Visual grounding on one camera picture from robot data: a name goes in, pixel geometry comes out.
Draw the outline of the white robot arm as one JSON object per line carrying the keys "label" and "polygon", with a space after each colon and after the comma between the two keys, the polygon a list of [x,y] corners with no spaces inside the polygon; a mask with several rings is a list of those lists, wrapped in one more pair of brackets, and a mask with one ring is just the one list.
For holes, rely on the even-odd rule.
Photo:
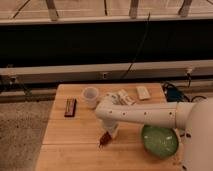
{"label": "white robot arm", "polygon": [[198,102],[119,105],[106,95],[96,117],[112,134],[119,121],[185,131],[182,171],[213,171],[213,98]]}

